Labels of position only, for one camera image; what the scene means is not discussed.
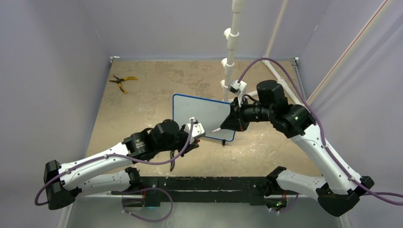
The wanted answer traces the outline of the blue framed whiteboard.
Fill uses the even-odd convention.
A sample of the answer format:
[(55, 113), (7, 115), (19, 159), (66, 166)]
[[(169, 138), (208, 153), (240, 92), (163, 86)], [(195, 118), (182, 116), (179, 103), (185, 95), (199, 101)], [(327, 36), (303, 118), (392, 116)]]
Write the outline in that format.
[(200, 122), (206, 132), (205, 137), (232, 142), (235, 138), (235, 131), (213, 130), (220, 127), (222, 122), (230, 113), (230, 103), (191, 95), (173, 95), (173, 120), (179, 125), (188, 124), (189, 119), (194, 117)]

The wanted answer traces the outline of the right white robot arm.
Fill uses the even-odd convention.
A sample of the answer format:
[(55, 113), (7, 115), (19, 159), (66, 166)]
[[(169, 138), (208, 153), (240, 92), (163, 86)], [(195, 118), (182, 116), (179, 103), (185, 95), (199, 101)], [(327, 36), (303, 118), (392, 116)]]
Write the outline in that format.
[(293, 191), (318, 201), (330, 215), (340, 217), (351, 210), (374, 181), (350, 168), (330, 144), (321, 137), (313, 115), (302, 105), (290, 104), (281, 84), (266, 80), (257, 84), (258, 99), (245, 93), (246, 83), (233, 80), (228, 90), (235, 94), (230, 113), (222, 130), (243, 132), (251, 122), (270, 122), (295, 143), (320, 170), (321, 176), (310, 177), (279, 166), (258, 189), (265, 196)]

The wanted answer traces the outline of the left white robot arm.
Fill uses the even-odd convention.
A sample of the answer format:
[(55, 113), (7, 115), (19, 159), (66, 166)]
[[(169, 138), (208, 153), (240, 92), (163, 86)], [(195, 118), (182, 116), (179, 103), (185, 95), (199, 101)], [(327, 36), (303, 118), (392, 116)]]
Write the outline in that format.
[(152, 162), (151, 159), (160, 152), (178, 151), (178, 155), (167, 160), (167, 163), (171, 163), (198, 148), (200, 138), (204, 135), (203, 125), (194, 117), (182, 126), (166, 119), (90, 157), (68, 163), (49, 161), (45, 164), (44, 186), (35, 196), (34, 203), (41, 205), (38, 200), (43, 191), (47, 198), (43, 205), (49, 210), (67, 207), (76, 198), (99, 192), (127, 191), (137, 194), (142, 187), (138, 174), (131, 170), (116, 174), (107, 172), (136, 163), (160, 165), (160, 162)]

